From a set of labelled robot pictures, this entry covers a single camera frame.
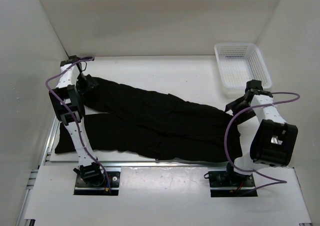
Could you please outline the black trousers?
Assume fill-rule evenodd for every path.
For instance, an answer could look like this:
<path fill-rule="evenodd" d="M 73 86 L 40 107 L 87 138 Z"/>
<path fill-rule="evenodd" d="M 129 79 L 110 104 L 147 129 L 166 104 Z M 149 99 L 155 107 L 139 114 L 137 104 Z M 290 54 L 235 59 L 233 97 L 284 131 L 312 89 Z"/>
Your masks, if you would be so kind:
<path fill-rule="evenodd" d="M 95 111 L 84 117 L 93 150 L 130 152 L 155 160 L 223 163 L 243 152 L 231 116 L 210 105 L 103 78 L 93 89 L 68 86 L 63 96 Z"/>

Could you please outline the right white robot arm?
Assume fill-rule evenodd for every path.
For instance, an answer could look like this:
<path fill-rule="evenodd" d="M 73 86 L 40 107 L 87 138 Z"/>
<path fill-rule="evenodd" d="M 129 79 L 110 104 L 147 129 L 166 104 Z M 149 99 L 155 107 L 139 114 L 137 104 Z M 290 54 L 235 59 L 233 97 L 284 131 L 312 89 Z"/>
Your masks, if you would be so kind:
<path fill-rule="evenodd" d="M 232 111 L 233 117 L 224 135 L 224 150 L 228 165 L 224 179 L 230 186 L 244 183 L 252 173 L 267 167 L 286 167 L 294 151 L 298 128 L 289 124 L 277 109 L 273 93 L 262 87 L 260 80 L 252 79 L 246 83 L 242 97 L 225 106 L 225 112 Z M 231 127 L 240 125 L 256 117 L 259 127 L 248 153 L 231 159 Z"/>

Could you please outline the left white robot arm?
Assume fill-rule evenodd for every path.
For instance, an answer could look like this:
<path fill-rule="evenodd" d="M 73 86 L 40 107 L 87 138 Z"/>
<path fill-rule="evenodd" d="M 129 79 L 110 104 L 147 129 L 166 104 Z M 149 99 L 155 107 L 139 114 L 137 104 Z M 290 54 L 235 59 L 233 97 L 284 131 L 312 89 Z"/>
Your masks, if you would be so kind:
<path fill-rule="evenodd" d="M 83 74 L 87 67 L 83 67 L 82 63 L 93 60 L 90 56 L 70 56 L 60 63 L 61 73 L 47 79 L 45 85 L 56 118 L 67 130 L 78 156 L 78 167 L 73 171 L 85 183 L 98 187 L 105 182 L 105 173 L 91 148 L 84 119 L 84 103 L 97 94 L 99 84 L 91 75 Z"/>

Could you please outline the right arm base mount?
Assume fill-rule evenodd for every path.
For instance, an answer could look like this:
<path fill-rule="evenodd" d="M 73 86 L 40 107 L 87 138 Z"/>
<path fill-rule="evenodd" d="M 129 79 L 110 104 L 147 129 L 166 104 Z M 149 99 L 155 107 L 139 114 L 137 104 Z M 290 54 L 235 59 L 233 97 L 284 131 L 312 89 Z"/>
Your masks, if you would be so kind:
<path fill-rule="evenodd" d="M 257 197 L 253 175 L 239 174 L 227 164 L 225 170 L 212 170 L 203 175 L 209 180 L 211 198 Z"/>

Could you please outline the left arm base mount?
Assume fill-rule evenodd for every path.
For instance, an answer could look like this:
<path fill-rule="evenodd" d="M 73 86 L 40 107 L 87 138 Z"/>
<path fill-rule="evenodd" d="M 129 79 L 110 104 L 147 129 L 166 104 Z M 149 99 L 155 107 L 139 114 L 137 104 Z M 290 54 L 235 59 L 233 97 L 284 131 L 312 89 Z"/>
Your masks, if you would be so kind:
<path fill-rule="evenodd" d="M 117 196 L 121 172 L 107 171 L 92 162 L 91 165 L 74 168 L 76 179 L 73 194 L 76 196 Z"/>

